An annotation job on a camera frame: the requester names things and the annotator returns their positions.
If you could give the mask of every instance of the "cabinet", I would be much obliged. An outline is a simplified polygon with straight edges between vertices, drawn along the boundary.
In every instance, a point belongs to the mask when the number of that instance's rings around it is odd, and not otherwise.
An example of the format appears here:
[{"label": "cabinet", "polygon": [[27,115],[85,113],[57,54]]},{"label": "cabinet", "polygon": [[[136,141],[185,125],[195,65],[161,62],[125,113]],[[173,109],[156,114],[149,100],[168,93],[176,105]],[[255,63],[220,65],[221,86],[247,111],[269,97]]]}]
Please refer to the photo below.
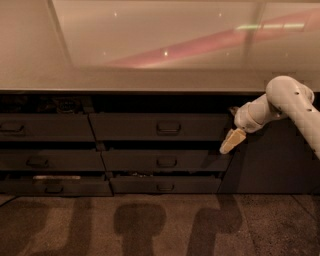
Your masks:
[{"label": "cabinet", "polygon": [[319,193],[320,161],[290,120],[219,153],[228,107],[257,96],[0,95],[0,193]]}]

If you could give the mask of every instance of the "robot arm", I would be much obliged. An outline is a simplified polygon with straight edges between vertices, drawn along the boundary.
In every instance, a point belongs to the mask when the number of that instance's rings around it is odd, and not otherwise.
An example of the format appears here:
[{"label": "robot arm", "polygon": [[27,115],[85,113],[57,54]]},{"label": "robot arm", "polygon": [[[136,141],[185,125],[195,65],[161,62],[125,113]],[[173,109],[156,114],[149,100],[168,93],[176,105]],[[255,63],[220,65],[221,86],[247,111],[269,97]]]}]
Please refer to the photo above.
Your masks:
[{"label": "robot arm", "polygon": [[290,117],[320,159],[320,114],[312,106],[314,94],[310,88],[287,76],[269,82],[266,94],[248,102],[235,113],[236,130],[230,130],[220,152],[228,153],[240,144],[246,133],[260,130],[270,121]]}]

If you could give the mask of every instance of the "dark gray drawer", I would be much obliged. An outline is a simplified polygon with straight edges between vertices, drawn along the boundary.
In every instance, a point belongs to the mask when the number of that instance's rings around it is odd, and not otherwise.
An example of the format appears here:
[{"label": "dark gray drawer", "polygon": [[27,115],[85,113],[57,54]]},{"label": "dark gray drawer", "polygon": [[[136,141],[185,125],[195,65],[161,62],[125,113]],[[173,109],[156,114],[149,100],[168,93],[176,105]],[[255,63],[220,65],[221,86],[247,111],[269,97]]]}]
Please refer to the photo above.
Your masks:
[{"label": "dark gray drawer", "polygon": [[207,150],[111,150],[102,152],[107,171],[226,171],[231,155]]},{"label": "dark gray drawer", "polygon": [[0,170],[5,171],[105,171],[94,150],[0,151]]},{"label": "dark gray drawer", "polygon": [[112,196],[109,181],[99,176],[39,176],[7,174],[0,178],[0,191],[18,196]]},{"label": "dark gray drawer", "polygon": [[0,114],[0,141],[94,141],[87,115]]},{"label": "dark gray drawer", "polygon": [[117,176],[111,178],[110,183],[115,194],[211,194],[218,191],[221,180],[214,177]]},{"label": "dark gray drawer", "polygon": [[225,114],[90,114],[97,140],[223,140]]}]

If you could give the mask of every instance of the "brown carpet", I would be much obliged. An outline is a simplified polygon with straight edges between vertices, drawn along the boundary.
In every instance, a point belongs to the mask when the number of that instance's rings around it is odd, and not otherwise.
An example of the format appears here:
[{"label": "brown carpet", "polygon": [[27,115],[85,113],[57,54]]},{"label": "brown carpet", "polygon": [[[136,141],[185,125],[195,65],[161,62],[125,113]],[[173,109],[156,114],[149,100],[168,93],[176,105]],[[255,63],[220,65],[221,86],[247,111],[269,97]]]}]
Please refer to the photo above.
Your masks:
[{"label": "brown carpet", "polygon": [[319,214],[311,196],[22,197],[0,208],[0,255],[318,256]]}]

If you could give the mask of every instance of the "drawer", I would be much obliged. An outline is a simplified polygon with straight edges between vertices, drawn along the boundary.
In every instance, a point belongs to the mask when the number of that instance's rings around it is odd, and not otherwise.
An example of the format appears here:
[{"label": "drawer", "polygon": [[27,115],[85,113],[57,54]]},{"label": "drawer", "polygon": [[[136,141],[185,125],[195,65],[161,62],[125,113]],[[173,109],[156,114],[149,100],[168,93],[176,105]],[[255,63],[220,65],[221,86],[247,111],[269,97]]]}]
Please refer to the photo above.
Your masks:
[{"label": "drawer", "polygon": [[0,170],[5,171],[105,171],[94,150],[0,151]]},{"label": "drawer", "polygon": [[108,172],[224,172],[232,156],[208,150],[111,150],[102,152],[102,158]]},{"label": "drawer", "polygon": [[98,176],[50,176],[7,174],[0,176],[0,191],[18,196],[112,196],[109,181]]},{"label": "drawer", "polygon": [[223,140],[226,114],[90,114],[97,140]]},{"label": "drawer", "polygon": [[221,180],[215,177],[117,176],[111,178],[110,183],[115,194],[211,194],[217,193]]},{"label": "drawer", "polygon": [[87,115],[0,114],[0,141],[94,141]]}]

